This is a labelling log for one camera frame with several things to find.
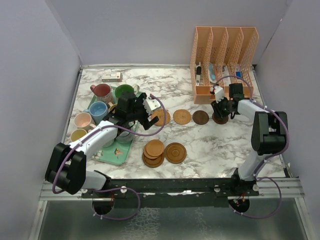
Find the dark walnut coaster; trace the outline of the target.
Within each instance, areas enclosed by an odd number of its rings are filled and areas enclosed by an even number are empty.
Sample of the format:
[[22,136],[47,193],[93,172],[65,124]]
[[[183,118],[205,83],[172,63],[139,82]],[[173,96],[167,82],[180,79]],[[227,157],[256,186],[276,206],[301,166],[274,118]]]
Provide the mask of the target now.
[[209,121],[209,115],[203,110],[197,110],[193,113],[192,119],[198,125],[205,125]]
[[219,124],[219,125],[224,125],[229,121],[229,117],[223,117],[223,118],[218,118],[216,117],[214,114],[212,115],[212,119],[215,123]]

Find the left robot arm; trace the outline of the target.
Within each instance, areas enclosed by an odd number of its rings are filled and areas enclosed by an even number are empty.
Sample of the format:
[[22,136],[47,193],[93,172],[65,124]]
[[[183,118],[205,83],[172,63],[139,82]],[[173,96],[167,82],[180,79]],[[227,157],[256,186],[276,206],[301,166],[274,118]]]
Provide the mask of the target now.
[[45,180],[52,183],[52,192],[74,195],[86,189],[101,198],[106,197],[111,190],[110,177],[96,170],[88,171],[87,160],[121,133],[133,133],[131,123],[139,122],[145,130],[150,129],[159,119],[149,117],[164,108],[163,103],[152,94],[142,92],[136,96],[123,92],[114,110],[104,116],[93,130],[70,144],[60,142],[53,148],[45,172]]

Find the light brown wooden coaster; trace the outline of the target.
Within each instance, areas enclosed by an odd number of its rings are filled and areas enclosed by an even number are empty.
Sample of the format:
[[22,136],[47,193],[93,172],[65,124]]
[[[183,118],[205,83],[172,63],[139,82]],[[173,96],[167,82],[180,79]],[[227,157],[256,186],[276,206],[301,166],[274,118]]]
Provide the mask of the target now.
[[153,139],[149,141],[146,145],[146,151],[151,156],[160,156],[164,152],[164,144],[158,139]]

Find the woven rattan coaster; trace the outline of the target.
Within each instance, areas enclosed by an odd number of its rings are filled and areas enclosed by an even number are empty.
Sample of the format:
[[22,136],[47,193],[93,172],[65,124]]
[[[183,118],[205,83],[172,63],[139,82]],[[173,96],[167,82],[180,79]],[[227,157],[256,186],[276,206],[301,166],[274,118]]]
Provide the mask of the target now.
[[191,114],[186,109],[178,109],[173,113],[174,121],[179,125],[186,125],[191,121]]
[[155,123],[156,126],[161,127],[164,124],[165,120],[165,125],[167,125],[170,120],[171,120],[171,115],[170,113],[166,110],[164,113],[163,109],[158,109],[153,114],[151,115],[151,120],[153,120],[155,117],[158,117],[158,121]]

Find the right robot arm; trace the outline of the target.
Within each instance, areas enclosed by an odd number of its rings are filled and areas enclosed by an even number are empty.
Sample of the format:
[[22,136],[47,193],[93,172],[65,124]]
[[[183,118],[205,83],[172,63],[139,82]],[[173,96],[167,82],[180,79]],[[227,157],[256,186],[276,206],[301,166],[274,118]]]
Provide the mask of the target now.
[[211,102],[213,120],[217,124],[225,124],[236,115],[243,115],[253,122],[252,150],[245,162],[235,170],[235,180],[229,184],[230,191],[240,196],[247,191],[247,182],[256,180],[267,160],[280,155],[288,147],[288,120],[285,112],[268,110],[255,100],[245,97],[241,83],[231,83],[229,87],[228,98],[221,86],[210,88],[215,98]]

